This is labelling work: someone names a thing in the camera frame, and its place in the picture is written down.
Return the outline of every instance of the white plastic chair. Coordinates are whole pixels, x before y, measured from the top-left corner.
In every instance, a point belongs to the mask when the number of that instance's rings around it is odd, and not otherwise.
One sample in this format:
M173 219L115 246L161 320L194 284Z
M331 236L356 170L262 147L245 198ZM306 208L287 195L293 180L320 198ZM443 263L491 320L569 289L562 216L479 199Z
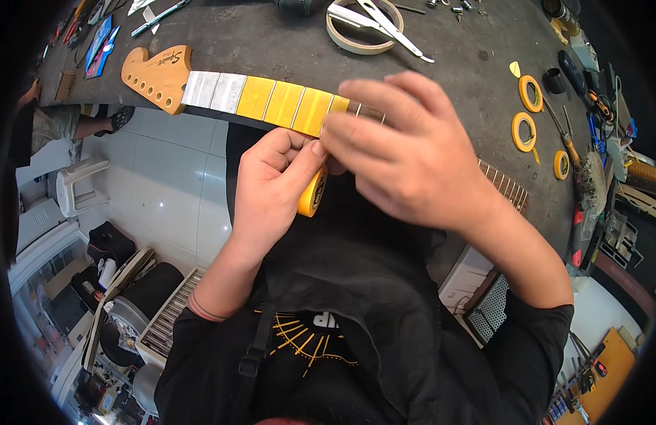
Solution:
M111 166L107 159L87 158L59 171L57 174L57 198L64 217L75 217L88 209L109 203L111 200L96 191L76 195L73 184L78 180Z

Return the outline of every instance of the black bag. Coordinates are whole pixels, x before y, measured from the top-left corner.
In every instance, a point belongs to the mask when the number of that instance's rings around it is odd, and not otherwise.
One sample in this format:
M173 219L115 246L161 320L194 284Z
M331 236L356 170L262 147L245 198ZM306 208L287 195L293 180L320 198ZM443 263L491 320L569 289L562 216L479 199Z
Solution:
M101 259L113 259L120 268L136 250L134 242L110 222L89 231L87 254L97 264Z

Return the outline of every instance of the yellow tape roll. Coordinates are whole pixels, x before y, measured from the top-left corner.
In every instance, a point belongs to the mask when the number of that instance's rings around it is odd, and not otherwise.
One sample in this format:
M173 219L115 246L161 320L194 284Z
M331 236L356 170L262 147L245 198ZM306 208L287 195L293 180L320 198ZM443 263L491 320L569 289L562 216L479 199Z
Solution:
M554 156L554 175L556 175L559 180L565 180L566 176L569 175L570 168L569 155L566 151L558 150Z
M314 175L312 182L309 183L307 188L299 198L297 204L297 213L306 217L313 217L321 203L323 197L323 190L326 187L326 180L328 178L328 167L322 166L318 173Z
M526 141L522 141L519 136L519 125L524 121L526 121L530 132ZM533 147L536 146L536 123L533 122L531 115L526 112L519 112L514 115L514 118L512 118L512 140L514 140L517 149L522 152L531 152L533 150Z
M533 89L536 92L535 102L531 102L531 99L528 98L528 84L532 84ZM540 90L538 82L530 75L522 75L519 79L519 96L521 96L521 101L524 102L524 106L526 106L529 111L540 112L543 110L543 92Z

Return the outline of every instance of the workbench surface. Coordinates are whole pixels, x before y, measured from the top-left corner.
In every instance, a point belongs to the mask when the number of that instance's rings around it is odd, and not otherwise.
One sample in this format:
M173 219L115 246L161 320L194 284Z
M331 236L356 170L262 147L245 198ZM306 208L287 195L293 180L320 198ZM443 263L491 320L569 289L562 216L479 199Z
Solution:
M427 9L425 0L399 2ZM157 15L175 3L176 0L156 0L150 6ZM558 50L563 48L575 57L557 38L536 0L473 1L474 10L466 11L461 23L450 7L441 4L435 10L428 9L426 15L402 10L404 33L427 57L434 58L433 64L415 58L400 45L376 56L346 52L328 37L324 12L308 18L292 17L281 13L274 3L193 0L163 19L156 35L147 30L131 38L130 32L145 20L141 10L127 16L130 4L131 0L113 14L112 24L120 25L120 31L102 76L83 81L82 68L75 69L74 50L65 49L60 41L49 49L39 71L43 85L41 105L56 103L60 72L75 71L76 81L66 103L155 107L120 80L122 63L135 47L145 47L153 56L171 46L186 44L193 48L191 65L195 71L258 75L329 92L337 92L345 79L381 80L411 69L441 84L453 101L477 156L529 191L526 218L562 258L567 255L574 194L571 175L567 181L561 181L553 173L555 153L564 149L555 124L546 112L531 114L537 128L536 148L541 165L536 164L533 153L518 151L510 135L512 117L526 108L509 64L519 61L522 75L530 74L541 81L546 69L558 66ZM487 15L479 15L478 9ZM88 46L92 37L82 43L82 48ZM81 49L78 57L83 56ZM568 93L548 98L563 125L566 124L561 105L567 106L574 144L584 154L589 130L583 101L570 88ZM232 115L194 107L185 112L236 120Z

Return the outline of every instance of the guitar headstock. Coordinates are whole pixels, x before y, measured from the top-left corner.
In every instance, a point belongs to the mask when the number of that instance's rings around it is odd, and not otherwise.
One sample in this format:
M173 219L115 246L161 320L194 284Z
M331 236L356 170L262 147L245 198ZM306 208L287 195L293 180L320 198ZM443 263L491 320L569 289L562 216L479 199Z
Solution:
M122 64L122 82L168 114L184 110L182 97L191 72L191 47L184 44L148 58L148 50L137 47Z

